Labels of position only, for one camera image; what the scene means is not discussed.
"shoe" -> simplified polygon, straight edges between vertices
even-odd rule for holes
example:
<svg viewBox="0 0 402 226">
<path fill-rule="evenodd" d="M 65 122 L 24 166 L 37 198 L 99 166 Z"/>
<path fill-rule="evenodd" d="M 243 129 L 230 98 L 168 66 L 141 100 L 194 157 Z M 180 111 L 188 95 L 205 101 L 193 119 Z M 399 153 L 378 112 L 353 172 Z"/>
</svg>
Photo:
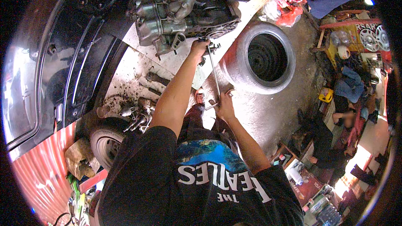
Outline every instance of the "shoe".
<svg viewBox="0 0 402 226">
<path fill-rule="evenodd" d="M 303 111 L 299 108 L 298 109 L 298 123 L 299 123 L 299 125 L 302 125 L 303 120 L 304 120 L 304 114 L 303 114 Z"/>
<path fill-rule="evenodd" d="M 204 104 L 204 89 L 202 87 L 195 92 L 194 99 L 195 103 Z"/>
</svg>

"tire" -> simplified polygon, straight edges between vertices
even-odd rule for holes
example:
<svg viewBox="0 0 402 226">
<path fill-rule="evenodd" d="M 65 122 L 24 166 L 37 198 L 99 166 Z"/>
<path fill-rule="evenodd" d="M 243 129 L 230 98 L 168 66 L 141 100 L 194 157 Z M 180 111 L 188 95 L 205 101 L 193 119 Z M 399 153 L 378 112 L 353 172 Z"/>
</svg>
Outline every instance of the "tire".
<svg viewBox="0 0 402 226">
<path fill-rule="evenodd" d="M 122 131 L 108 125 L 99 125 L 90 134 L 90 144 L 94 156 L 101 166 L 110 171 L 113 159 L 123 142 L 125 135 Z"/>
<path fill-rule="evenodd" d="M 233 85 L 249 92 L 274 94 L 292 80 L 296 56 L 280 28 L 253 22 L 236 38 L 220 65 Z"/>
</svg>

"red plastic bag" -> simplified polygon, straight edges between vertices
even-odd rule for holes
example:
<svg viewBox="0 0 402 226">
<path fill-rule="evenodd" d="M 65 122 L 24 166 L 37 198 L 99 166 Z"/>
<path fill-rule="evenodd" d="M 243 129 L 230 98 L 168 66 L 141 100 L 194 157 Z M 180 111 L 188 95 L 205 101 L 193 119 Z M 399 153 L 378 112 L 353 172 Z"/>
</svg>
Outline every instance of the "red plastic bag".
<svg viewBox="0 0 402 226">
<path fill-rule="evenodd" d="M 296 17 L 303 13 L 303 9 L 300 6 L 290 6 L 292 9 L 290 12 L 285 13 L 283 9 L 281 9 L 282 15 L 276 21 L 277 25 L 292 27 L 296 21 Z"/>
</svg>

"sneaker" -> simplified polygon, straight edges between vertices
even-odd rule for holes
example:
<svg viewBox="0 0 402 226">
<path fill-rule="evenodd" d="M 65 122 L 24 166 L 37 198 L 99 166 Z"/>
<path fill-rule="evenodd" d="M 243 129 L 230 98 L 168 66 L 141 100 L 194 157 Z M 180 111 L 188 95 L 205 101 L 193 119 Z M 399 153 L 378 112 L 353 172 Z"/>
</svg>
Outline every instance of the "sneaker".
<svg viewBox="0 0 402 226">
<path fill-rule="evenodd" d="M 202 87 L 195 92 L 194 98 L 195 103 L 204 104 L 204 89 Z"/>
</svg>

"hand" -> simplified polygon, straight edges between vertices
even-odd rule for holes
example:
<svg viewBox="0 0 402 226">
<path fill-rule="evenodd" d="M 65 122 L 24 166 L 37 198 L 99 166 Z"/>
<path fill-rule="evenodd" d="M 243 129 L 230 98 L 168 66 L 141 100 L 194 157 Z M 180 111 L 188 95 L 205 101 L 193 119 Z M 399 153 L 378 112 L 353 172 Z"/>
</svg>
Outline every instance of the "hand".
<svg viewBox="0 0 402 226">
<path fill-rule="evenodd" d="M 190 54 L 188 54 L 188 58 L 193 58 L 197 60 L 197 64 L 201 62 L 201 57 L 205 53 L 206 46 L 209 45 L 211 41 L 199 41 L 195 40 L 191 45 Z"/>
<path fill-rule="evenodd" d="M 310 157 L 308 158 L 308 160 L 309 160 L 311 163 L 313 163 L 313 164 L 317 163 L 317 161 L 318 161 L 318 159 L 315 158 L 314 156 L 310 156 Z"/>
<path fill-rule="evenodd" d="M 229 93 L 230 92 L 228 92 L 226 94 L 221 93 L 221 95 L 219 97 L 220 98 L 219 106 L 214 107 L 216 117 L 221 118 L 226 123 L 228 123 L 229 120 L 236 118 L 234 115 L 232 97 L 229 95 Z M 213 105 L 214 101 L 210 100 L 209 103 L 211 105 Z"/>
</svg>

